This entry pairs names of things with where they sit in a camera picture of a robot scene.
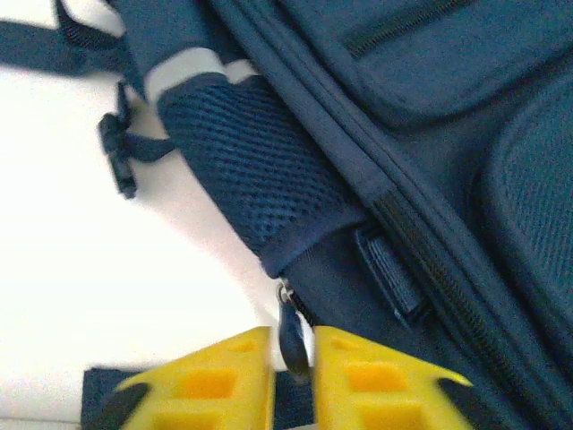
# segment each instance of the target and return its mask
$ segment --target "navy blue strap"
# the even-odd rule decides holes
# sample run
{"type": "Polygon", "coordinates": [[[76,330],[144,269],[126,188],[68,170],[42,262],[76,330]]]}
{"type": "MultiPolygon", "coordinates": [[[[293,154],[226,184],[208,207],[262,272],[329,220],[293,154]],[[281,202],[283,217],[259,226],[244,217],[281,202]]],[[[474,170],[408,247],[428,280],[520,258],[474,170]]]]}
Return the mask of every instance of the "navy blue strap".
{"type": "Polygon", "coordinates": [[[144,97],[125,36],[117,38],[75,21],[55,0],[59,28],[0,21],[0,63],[77,76],[101,70],[120,73],[144,97]]]}
{"type": "Polygon", "coordinates": [[[153,139],[127,131],[131,111],[125,84],[117,84],[117,115],[105,114],[98,124],[99,137],[120,194],[126,199],[135,197],[137,184],[129,158],[145,163],[157,161],[175,149],[170,139],[153,139]]]}

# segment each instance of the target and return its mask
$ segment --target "backpack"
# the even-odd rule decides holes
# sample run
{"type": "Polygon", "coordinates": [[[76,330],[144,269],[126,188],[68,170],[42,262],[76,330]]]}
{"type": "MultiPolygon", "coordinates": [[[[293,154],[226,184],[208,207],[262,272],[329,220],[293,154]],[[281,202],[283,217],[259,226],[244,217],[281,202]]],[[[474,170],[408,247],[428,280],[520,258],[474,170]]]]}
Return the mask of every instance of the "backpack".
{"type": "Polygon", "coordinates": [[[118,190],[129,158],[182,152],[287,280],[293,372],[295,309],[463,374],[497,428],[571,427],[571,4],[107,3],[122,37],[55,0],[59,31],[3,22],[0,60],[117,72],[157,110],[168,139],[131,133],[120,82],[99,124],[118,190]]]}

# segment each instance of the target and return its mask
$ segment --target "yellow plastic object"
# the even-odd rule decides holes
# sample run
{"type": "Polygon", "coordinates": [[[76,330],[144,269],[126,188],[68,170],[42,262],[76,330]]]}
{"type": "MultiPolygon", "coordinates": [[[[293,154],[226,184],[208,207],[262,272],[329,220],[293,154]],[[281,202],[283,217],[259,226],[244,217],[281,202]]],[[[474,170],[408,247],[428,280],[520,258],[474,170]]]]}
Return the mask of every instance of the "yellow plastic object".
{"type": "Polygon", "coordinates": [[[275,372],[270,328],[259,327],[135,375],[117,389],[150,392],[123,430],[270,430],[275,372]]]}
{"type": "Polygon", "coordinates": [[[437,385],[471,383],[346,331],[315,330],[315,413],[320,430],[471,430],[437,385]]]}

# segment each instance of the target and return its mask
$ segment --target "white background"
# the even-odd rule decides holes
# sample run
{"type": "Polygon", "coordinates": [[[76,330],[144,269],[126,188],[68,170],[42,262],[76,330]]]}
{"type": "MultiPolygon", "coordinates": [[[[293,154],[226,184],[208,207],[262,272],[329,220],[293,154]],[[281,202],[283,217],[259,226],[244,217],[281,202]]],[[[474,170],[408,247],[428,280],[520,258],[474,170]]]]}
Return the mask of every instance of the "white background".
{"type": "MultiPolygon", "coordinates": [[[[0,19],[55,27],[51,3],[4,0],[0,19]]],[[[96,0],[66,3],[117,31],[96,0]]],[[[96,126],[117,80],[0,64],[0,417],[77,422],[90,366],[150,366],[276,323],[275,281],[178,153],[134,165],[134,201],[116,193],[96,126]]]]}

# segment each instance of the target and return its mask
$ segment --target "zipper pull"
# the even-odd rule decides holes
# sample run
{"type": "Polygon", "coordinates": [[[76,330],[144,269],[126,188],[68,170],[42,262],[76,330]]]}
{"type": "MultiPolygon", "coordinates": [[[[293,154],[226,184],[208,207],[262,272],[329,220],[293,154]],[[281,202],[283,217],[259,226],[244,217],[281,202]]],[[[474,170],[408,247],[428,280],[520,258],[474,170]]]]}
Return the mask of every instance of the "zipper pull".
{"type": "Polygon", "coordinates": [[[278,321],[278,344],[286,368],[293,374],[296,383],[305,383],[311,378],[308,355],[304,346],[301,320],[289,296],[288,284],[281,282],[277,288],[280,319],[278,321]]]}

